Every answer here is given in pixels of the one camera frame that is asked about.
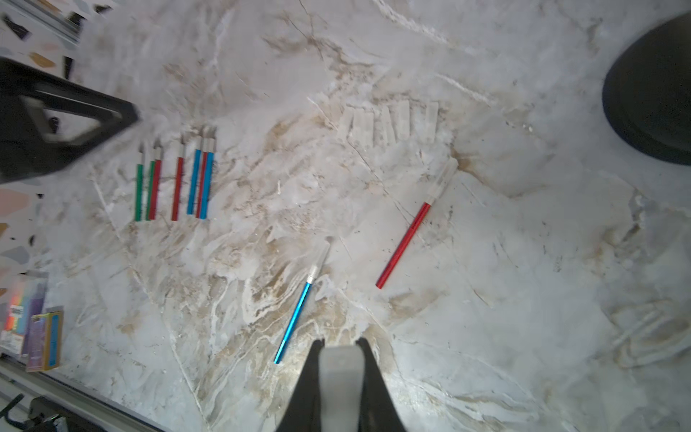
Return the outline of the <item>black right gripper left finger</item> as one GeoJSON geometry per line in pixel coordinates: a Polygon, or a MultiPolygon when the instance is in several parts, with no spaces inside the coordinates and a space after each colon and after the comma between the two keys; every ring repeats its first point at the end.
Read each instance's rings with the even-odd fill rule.
{"type": "Polygon", "coordinates": [[[325,340],[313,341],[276,432],[321,430],[319,356],[324,347],[325,340]]]}

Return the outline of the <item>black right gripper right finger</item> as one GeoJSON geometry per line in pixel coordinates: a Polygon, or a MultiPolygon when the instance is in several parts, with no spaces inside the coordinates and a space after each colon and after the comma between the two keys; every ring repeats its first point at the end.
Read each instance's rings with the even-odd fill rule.
{"type": "Polygon", "coordinates": [[[358,430],[405,431],[369,342],[366,338],[359,338],[356,345],[365,356],[358,430]]]}

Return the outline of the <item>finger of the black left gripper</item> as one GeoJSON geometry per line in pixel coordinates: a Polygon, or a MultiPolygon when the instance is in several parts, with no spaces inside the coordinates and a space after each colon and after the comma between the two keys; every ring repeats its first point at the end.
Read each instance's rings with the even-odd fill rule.
{"type": "Polygon", "coordinates": [[[65,169],[138,122],[135,105],[1,59],[1,182],[65,169]]]}

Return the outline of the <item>red carving knife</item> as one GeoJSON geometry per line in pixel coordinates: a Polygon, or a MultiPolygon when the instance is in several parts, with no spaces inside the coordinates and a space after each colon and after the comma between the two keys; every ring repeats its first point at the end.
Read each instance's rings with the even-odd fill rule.
{"type": "Polygon", "coordinates": [[[162,165],[162,146],[160,139],[156,139],[153,147],[155,151],[155,169],[154,169],[154,181],[153,181],[153,192],[152,192],[152,205],[150,212],[150,219],[156,219],[157,206],[158,206],[158,189],[160,181],[160,171],[162,165]]]}
{"type": "Polygon", "coordinates": [[[381,273],[381,275],[379,276],[375,284],[375,286],[378,289],[383,289],[383,286],[385,286],[393,270],[396,268],[399,260],[408,248],[408,245],[417,233],[417,230],[419,229],[420,225],[426,218],[426,215],[428,214],[429,210],[431,209],[433,204],[441,197],[444,190],[446,190],[446,187],[450,183],[453,174],[455,173],[455,171],[457,171],[457,169],[458,161],[455,158],[449,158],[449,160],[447,160],[444,164],[441,173],[439,174],[437,179],[432,183],[431,187],[429,187],[428,193],[426,194],[426,199],[419,208],[419,211],[417,212],[414,220],[412,221],[412,223],[410,223],[408,230],[399,242],[399,245],[394,251],[389,262],[383,269],[383,273],[381,273]]]}
{"type": "Polygon", "coordinates": [[[201,140],[201,159],[199,167],[199,182],[198,182],[198,195],[197,195],[197,206],[196,206],[196,218],[201,218],[201,207],[202,207],[202,195],[203,195],[203,182],[204,182],[204,172],[207,163],[207,151],[206,144],[207,140],[211,134],[211,128],[206,126],[203,128],[203,138],[201,140]]]}
{"type": "Polygon", "coordinates": [[[172,201],[172,212],[171,221],[177,221],[179,219],[179,208],[180,208],[180,198],[181,190],[184,176],[184,166],[185,166],[185,135],[182,133],[180,135],[179,152],[176,160],[176,176],[175,176],[175,189],[172,201]]]}

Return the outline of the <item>green carving knife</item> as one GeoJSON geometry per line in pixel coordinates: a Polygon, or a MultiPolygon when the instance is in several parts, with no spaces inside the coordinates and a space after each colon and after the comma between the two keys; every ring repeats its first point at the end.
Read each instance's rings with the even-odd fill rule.
{"type": "Polygon", "coordinates": [[[145,210],[145,221],[150,221],[150,212],[152,205],[152,192],[153,192],[153,181],[154,181],[154,169],[155,169],[155,151],[154,149],[150,154],[149,162],[149,174],[148,174],[148,189],[147,189],[147,205],[145,210]]]}
{"type": "Polygon", "coordinates": [[[140,160],[136,169],[136,188],[135,188],[135,205],[134,205],[134,221],[142,220],[142,194],[143,194],[143,180],[144,180],[144,163],[145,151],[144,146],[139,146],[140,160]]]}

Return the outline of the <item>blue carving knife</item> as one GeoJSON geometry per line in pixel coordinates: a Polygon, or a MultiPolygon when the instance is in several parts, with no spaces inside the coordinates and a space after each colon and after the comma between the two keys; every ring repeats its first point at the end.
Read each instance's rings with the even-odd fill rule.
{"type": "Polygon", "coordinates": [[[195,151],[194,151],[193,171],[192,171],[191,182],[190,182],[189,199],[188,199],[187,209],[186,209],[186,213],[188,215],[194,215],[197,183],[198,183],[198,178],[199,178],[201,158],[202,158],[202,154],[203,154],[203,142],[204,142],[203,130],[199,131],[198,136],[199,136],[199,139],[197,142],[197,147],[195,148],[195,151]]]}
{"type": "Polygon", "coordinates": [[[213,127],[209,129],[207,140],[206,164],[203,178],[203,192],[202,201],[200,205],[200,218],[205,220],[207,218],[211,184],[212,184],[212,169],[214,162],[214,153],[216,148],[216,132],[217,129],[213,127]]]}
{"type": "Polygon", "coordinates": [[[289,345],[289,342],[291,340],[291,337],[293,336],[293,333],[297,327],[297,323],[300,320],[300,316],[302,314],[302,310],[304,308],[305,302],[307,301],[307,298],[309,296],[309,293],[311,291],[311,288],[316,281],[316,279],[319,277],[322,266],[324,265],[324,262],[326,260],[326,257],[329,253],[331,246],[331,239],[327,238],[322,241],[320,244],[320,248],[318,249],[317,254],[315,255],[314,259],[311,261],[311,265],[309,268],[309,271],[307,273],[307,277],[305,279],[305,284],[302,288],[302,291],[300,293],[300,296],[298,298],[297,304],[295,305],[295,308],[293,310],[293,313],[291,315],[290,320],[288,321],[288,324],[286,326],[286,329],[284,331],[284,336],[281,339],[281,343],[275,353],[275,357],[273,360],[273,363],[275,365],[279,365],[283,358],[285,351],[287,349],[287,346],[289,345]]]}

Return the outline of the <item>clear plastic knife cap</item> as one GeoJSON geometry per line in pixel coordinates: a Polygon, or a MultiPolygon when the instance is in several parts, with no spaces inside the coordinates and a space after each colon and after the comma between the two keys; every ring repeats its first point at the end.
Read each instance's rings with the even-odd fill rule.
{"type": "Polygon", "coordinates": [[[338,122],[337,139],[345,141],[354,120],[354,108],[347,106],[338,122]]]}

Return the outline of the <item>clear cap of red knife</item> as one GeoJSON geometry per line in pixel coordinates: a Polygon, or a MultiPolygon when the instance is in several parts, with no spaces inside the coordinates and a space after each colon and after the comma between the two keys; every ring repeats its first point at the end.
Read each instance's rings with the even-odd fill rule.
{"type": "Polygon", "coordinates": [[[374,145],[374,113],[370,111],[363,112],[362,142],[366,147],[374,145]]]}

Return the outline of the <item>clear cap of blue knife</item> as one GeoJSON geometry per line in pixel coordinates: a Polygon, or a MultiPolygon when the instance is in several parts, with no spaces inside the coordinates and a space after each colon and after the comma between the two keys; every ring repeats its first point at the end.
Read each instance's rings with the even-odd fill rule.
{"type": "Polygon", "coordinates": [[[410,101],[408,99],[397,102],[395,107],[396,136],[400,141],[410,138],[410,101]]]}

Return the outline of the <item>rainbow knife set package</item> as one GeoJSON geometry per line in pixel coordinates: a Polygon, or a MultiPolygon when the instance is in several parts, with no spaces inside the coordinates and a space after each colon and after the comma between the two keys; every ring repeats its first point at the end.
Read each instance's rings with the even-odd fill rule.
{"type": "Polygon", "coordinates": [[[29,322],[33,315],[42,313],[48,274],[26,271],[17,275],[9,287],[9,300],[5,318],[1,320],[1,349],[11,356],[22,356],[24,342],[29,335],[29,322]]]}

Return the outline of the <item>purple orange small box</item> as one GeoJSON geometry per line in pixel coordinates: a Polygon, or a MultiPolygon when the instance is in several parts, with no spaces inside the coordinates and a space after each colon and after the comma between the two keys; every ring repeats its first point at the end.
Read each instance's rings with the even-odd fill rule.
{"type": "Polygon", "coordinates": [[[32,315],[29,321],[27,372],[47,372],[60,366],[63,322],[63,307],[32,315]]]}

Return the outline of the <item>black microphone stand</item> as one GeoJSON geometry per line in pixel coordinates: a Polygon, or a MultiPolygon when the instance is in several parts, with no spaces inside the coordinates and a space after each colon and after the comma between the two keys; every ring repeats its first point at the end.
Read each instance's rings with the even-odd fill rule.
{"type": "Polygon", "coordinates": [[[631,44],[606,74],[606,120],[641,153],[690,164],[690,14],[663,23],[631,44]]]}

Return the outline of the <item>aluminium corner post left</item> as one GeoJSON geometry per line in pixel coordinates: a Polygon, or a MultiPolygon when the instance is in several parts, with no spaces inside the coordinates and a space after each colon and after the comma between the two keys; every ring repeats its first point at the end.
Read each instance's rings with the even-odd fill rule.
{"type": "Polygon", "coordinates": [[[67,18],[56,6],[50,5],[49,1],[7,0],[5,3],[34,19],[63,40],[78,43],[82,18],[77,18],[76,21],[67,18]]]}

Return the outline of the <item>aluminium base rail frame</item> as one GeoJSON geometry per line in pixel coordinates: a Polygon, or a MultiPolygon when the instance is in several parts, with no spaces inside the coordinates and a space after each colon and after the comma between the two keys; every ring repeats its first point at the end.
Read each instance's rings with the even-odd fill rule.
{"type": "Polygon", "coordinates": [[[27,373],[18,360],[1,355],[1,379],[14,385],[19,392],[45,397],[90,420],[106,431],[165,431],[131,410],[94,396],[71,384],[43,373],[27,373]]]}

